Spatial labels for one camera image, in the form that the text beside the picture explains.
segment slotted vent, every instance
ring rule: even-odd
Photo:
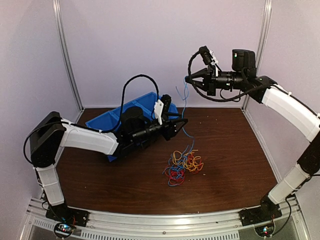
[[[35,219],[34,220],[34,225],[43,229],[47,229],[47,230],[53,230],[54,229],[54,224],[52,224],[51,222],[42,220],[42,219]]]
[[[81,238],[86,240],[152,240],[152,238],[139,238],[139,237],[124,237],[124,236],[114,236],[99,232],[92,232],[87,230],[81,231]],[[171,240],[240,240],[238,231],[232,231],[222,234],[214,234],[212,236],[206,237],[193,237],[193,238],[170,238]]]

